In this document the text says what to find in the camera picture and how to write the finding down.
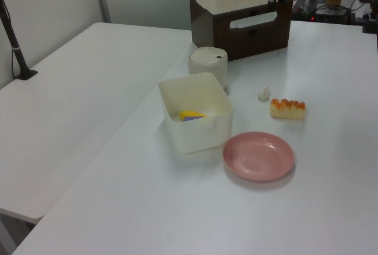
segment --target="small white canister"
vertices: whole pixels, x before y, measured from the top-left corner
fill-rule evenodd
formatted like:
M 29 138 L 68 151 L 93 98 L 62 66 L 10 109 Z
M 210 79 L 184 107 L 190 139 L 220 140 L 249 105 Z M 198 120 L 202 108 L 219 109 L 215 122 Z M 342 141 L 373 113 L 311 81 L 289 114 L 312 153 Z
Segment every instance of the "small white canister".
M 188 59 L 189 74 L 209 72 L 224 89 L 227 83 L 227 53 L 216 47 L 200 47 Z

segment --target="cake slice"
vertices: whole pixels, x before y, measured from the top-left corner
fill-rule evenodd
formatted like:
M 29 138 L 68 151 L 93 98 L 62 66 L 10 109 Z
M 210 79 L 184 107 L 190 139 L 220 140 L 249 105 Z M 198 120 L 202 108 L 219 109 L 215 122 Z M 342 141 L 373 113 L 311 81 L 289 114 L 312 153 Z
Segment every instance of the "cake slice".
M 271 116 L 286 119 L 302 119 L 306 115 L 306 104 L 296 100 L 273 99 L 271 101 Z

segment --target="white crumb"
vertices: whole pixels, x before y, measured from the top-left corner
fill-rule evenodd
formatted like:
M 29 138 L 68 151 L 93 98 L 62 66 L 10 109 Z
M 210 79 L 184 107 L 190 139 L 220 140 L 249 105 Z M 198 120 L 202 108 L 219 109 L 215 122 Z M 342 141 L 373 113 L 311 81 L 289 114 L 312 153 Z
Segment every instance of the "white crumb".
M 269 100 L 270 95 L 271 95 L 271 90 L 268 86 L 266 86 L 261 92 L 258 93 L 258 99 Z

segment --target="pink plate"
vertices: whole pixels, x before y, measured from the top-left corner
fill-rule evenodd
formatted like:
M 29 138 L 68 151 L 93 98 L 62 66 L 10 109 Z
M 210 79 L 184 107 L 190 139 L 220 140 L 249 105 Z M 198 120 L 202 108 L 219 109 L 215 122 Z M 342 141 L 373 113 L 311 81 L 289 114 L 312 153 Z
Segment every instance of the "pink plate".
M 224 146 L 223 158 L 235 174 L 256 182 L 276 180 L 294 164 L 294 152 L 289 144 L 265 132 L 232 137 Z

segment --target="dark brown wooden box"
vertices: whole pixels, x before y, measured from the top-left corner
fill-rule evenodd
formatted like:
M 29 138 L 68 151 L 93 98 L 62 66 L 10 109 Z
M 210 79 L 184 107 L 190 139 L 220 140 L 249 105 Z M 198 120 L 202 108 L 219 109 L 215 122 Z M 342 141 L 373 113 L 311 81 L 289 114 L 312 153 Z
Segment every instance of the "dark brown wooden box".
M 229 61 L 288 46 L 292 0 L 276 4 L 272 22 L 246 28 L 230 28 L 230 22 L 271 12 L 268 5 L 213 15 L 196 0 L 190 0 L 192 41 L 198 47 L 225 50 Z

